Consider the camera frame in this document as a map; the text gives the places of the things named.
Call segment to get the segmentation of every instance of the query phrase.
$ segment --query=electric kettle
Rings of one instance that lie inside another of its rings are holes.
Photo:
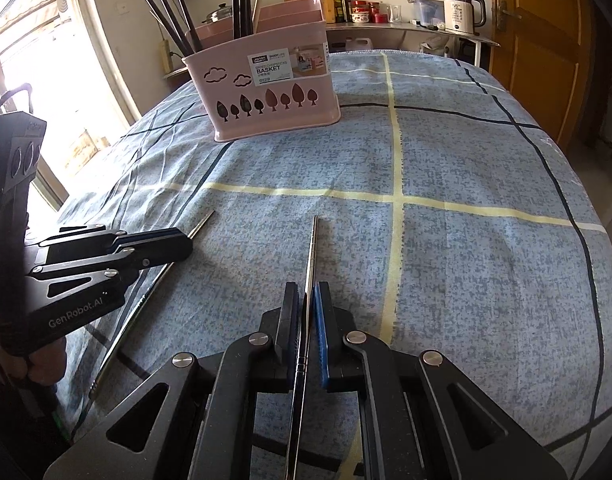
[[[477,2],[481,7],[481,20],[477,23],[474,22],[472,2]],[[443,9],[446,18],[446,30],[474,34],[475,27],[481,27],[486,23],[485,0],[444,0]]]

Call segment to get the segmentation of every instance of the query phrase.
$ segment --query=door handle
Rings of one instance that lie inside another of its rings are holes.
[[[506,2],[506,0],[497,0],[496,10],[496,25],[497,30],[499,30],[500,32],[505,32],[506,30],[506,16],[521,20],[521,14],[517,14],[516,12],[510,12],[508,10],[508,3]]]

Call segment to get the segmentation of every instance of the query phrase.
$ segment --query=door panel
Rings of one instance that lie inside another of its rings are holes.
[[[506,15],[505,29],[495,28],[493,38],[501,46],[492,50],[490,73],[566,151],[590,71],[589,0],[505,2],[512,16]]]

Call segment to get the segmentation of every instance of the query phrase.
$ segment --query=chopstick basket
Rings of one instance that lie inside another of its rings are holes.
[[[197,27],[184,58],[215,140],[326,126],[340,117],[319,0],[262,7],[257,34],[233,40],[232,18]]]

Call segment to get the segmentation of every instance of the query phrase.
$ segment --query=human hand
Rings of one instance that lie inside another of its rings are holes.
[[[41,386],[51,386],[66,373],[66,338],[62,337],[28,356],[30,367],[23,357],[14,357],[0,346],[0,364],[12,378],[28,377]],[[5,380],[0,375],[0,382]]]

